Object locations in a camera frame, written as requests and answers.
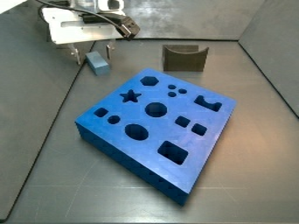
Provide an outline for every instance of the star-shaped hole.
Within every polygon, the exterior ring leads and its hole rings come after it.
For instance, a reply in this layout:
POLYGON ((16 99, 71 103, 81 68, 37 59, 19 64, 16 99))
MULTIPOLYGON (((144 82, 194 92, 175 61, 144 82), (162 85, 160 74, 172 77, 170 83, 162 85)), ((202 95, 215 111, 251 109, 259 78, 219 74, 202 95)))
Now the star-shaped hole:
POLYGON ((126 94, 120 94, 124 97, 123 102, 138 102, 136 97, 142 94, 136 94, 134 89, 130 89, 126 94))

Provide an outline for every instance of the hexagonal hole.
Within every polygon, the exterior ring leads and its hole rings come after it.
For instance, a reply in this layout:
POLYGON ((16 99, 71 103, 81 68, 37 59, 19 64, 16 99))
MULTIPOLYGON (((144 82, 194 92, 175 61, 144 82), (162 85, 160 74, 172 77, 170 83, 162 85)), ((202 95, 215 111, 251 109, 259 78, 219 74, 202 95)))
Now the hexagonal hole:
POLYGON ((144 86, 154 87, 159 80, 154 76, 146 76, 142 80, 144 86))

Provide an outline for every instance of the wall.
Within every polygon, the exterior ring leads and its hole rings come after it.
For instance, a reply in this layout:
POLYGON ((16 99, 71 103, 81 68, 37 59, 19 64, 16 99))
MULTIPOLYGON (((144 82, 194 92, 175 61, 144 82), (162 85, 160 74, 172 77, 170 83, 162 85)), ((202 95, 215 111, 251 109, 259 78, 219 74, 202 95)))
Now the wall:
MULTIPOLYGON (((37 3, 0 15, 0 221, 7 218, 80 67, 47 42, 37 3)), ((92 43, 80 44, 84 52, 92 43)))
POLYGON ((126 0, 139 38, 235 39, 264 0, 126 0))
POLYGON ((299 116, 298 11, 298 0, 266 0, 239 43, 299 116))

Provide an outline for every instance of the rectangular hole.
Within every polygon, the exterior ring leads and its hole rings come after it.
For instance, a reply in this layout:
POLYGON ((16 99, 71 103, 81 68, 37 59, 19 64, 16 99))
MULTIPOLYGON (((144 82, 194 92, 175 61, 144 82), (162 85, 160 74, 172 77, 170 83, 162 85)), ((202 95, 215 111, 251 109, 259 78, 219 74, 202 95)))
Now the rectangular hole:
POLYGON ((207 128, 198 123, 194 124, 191 131, 198 134, 199 136, 204 136, 207 128))
POLYGON ((163 142, 158 152, 178 165, 183 164, 183 161, 188 156, 188 151, 168 141, 163 142))
POLYGON ((187 118, 183 117, 183 116, 179 116, 179 117, 176 118, 176 120, 175 120, 175 123, 176 123, 178 125, 180 125, 182 127, 184 127, 184 128, 188 126, 190 122, 191 122, 191 120, 187 119, 187 118))

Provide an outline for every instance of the blue block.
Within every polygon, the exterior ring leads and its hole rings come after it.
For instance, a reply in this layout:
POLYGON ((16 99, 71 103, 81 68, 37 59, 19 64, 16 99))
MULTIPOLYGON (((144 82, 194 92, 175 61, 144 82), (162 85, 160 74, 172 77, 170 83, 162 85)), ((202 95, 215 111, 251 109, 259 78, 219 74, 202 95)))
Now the blue block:
POLYGON ((109 72, 109 66, 105 60, 101 58, 97 52, 87 53, 88 65, 96 75, 107 74, 109 72))
POLYGON ((236 102, 143 70, 76 120, 79 133, 180 205, 236 102))

